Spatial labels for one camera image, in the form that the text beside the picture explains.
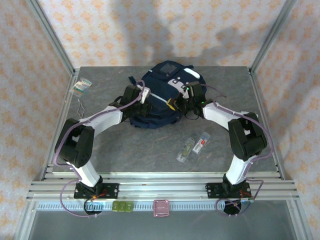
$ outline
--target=backpack strap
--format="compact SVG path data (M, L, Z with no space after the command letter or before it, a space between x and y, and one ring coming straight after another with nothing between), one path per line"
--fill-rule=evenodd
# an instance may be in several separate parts
M137 81L135 80L135 78L133 76L129 76L129 80L134 86L137 84Z

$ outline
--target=white stripe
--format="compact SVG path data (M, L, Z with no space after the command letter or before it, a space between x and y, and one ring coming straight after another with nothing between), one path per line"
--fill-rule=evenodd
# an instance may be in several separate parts
M157 98L157 99L159 99L159 100L161 100L162 102L164 102L164 103L167 103L167 101L166 100L164 100L162 97L159 97L158 95L155 95L154 93L150 93L150 95L151 96L154 96L155 98Z

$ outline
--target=green object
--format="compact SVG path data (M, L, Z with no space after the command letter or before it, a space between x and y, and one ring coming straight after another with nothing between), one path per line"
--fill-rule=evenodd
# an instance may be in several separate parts
M125 211L127 213L131 213L133 211L133 208L134 208L134 203L132 201L127 201L125 206Z
M126 201L120 201L119 202L119 212L124 212L126 211L126 205L127 205L127 202Z
M112 203L112 211L113 212L118 212L119 211L119 201L114 201L113 203Z
M189 137L186 140L183 148L180 150L180 152L176 156L176 159L179 162L184 163L186 161L187 157L189 156L190 152L192 151L194 145L195 145L195 140L193 140L192 137Z

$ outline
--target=aluminum frame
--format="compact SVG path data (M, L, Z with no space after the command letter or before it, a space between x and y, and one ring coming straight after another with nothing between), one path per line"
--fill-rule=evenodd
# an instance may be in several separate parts
M251 67L250 72L254 73L259 68L262 60L267 55L270 47L272 46L273 42L276 40L281 28L285 24L288 19L289 14L291 13L294 5L296 4L297 0L286 0L279 15L277 16L274 24L271 27L271 30L266 37L262 47L260 48L257 56L255 57Z
M45 11L42 9L38 0L25 0L29 5L30 9L33 11L35 17L38 19L44 33L49 38L54 50L56 51L57 55L61 59L65 69L71 75L74 74L75 68L70 61L67 52L65 51L62 43L60 42L54 28L52 27L51 23L49 22Z
M25 204L23 214L19 220L17 231L14 235L15 239L27 239L33 224L33 220L36 214L36 210L39 206L39 201L56 201L61 187L69 182L70 179L74 179L74 175L71 172L54 173L52 172L52 165L48 164L52 161L54 152L54 142L57 140L62 124L66 120L68 108L72 96L68 93L70 86L77 80L79 70L75 70L73 65L66 54L59 38L57 37L53 27L51 26L48 18L42 10L37 0L26 0L33 10L36 17L39 19L41 26L47 36L49 37L54 49L63 61L65 68L71 74L69 86L65 94L65 101L60 111L60 118L57 124L57 128L54 137L51 141L51 148L45 160L45 167L42 171L43 181L34 181L31 184L30 191L28 193L27 202ZM286 18L290 14L294 4L297 0L287 0L282 7L274 25L272 26L269 35L267 36L264 44L262 45L258 55L256 56L253 64L250 68L250 80L254 88L254 92L258 101L260 112L262 114L263 123L267 126L266 114L262 108L260 102L260 94L254 81L254 72L258 69L264 56L267 54L272 43L276 39L281 27L284 25ZM265 181L264 186L261 189L258 200L286 200L290 210L290 216L294 225L294 230L298 239L312 239L311 231L302 210L302 204L299 200L299 195L292 180L281 180L285 178L285 170L282 162L278 158L278 153L275 152L273 158L278 172L249 172L250 178L262 178ZM205 172L205 173L109 173L102 174L104 182L117 182L120 183L120 191L123 191L123 195L119 194L119 197L126 200L142 201L152 200L161 196L168 196L172 201L208 201L204 184L208 182L221 182L223 173L220 172ZM251 183L252 193L257 190L257 184ZM74 201L73 189L74 185L71 185L66 189L63 199L65 201Z

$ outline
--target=orange floral pattern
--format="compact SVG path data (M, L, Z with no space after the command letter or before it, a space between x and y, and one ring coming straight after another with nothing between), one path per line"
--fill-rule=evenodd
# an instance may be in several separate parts
M0 238L11 239L44 164L69 74L26 0L2 0L0 11Z
M167 59L249 66L284 2L40 0L76 68L145 66Z
M320 7L298 1L257 72L270 128L320 239Z

